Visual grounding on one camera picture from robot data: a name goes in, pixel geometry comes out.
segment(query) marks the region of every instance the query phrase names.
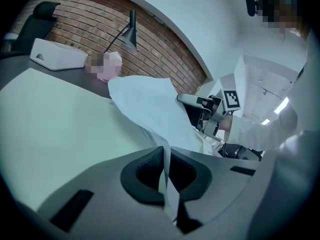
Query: white shirt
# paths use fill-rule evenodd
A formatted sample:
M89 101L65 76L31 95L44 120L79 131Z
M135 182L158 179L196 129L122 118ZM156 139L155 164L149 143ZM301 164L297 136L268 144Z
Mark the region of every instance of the white shirt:
M279 147L301 131L320 130L320 47L313 31L308 35L306 47L303 74L290 90L289 103L277 120L262 125L233 115L230 133L224 135L227 143L262 151Z

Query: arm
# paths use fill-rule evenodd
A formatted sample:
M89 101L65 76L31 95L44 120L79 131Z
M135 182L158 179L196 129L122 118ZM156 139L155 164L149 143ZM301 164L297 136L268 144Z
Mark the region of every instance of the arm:
M226 115L220 129L225 130L224 140L257 151L279 147L295 133L298 116L290 103L281 111L277 120L262 125L245 121L235 115Z

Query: lamp arm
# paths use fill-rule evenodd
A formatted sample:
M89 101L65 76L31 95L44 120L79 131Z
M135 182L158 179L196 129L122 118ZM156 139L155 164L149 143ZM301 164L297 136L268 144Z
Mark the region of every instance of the lamp arm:
M109 50L109 48L112 46L112 44L117 40L117 38L121 35L121 33L130 25L130 23L128 23L128 25L126 25L120 32L119 34L112 40L112 42L109 44L108 48L104 51L107 52Z

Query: fluorescent light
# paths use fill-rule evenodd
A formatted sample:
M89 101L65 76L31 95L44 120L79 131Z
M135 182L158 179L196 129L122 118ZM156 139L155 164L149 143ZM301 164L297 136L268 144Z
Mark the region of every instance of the fluorescent light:
M274 111L276 114L279 114L281 112L281 110L283 110L286 105L288 104L289 99L287 97L285 97L285 99L282 101L282 103L276 108L276 110Z
M269 119L266 119L266 120L264 120L261 124L262 125L266 125L266 124L268 124L270 122L270 120Z

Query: lamp shade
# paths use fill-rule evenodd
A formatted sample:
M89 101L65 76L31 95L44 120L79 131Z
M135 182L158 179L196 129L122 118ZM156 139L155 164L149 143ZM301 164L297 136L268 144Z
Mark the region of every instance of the lamp shade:
M132 49L137 49L136 11L130 11L129 29L120 36L121 40Z

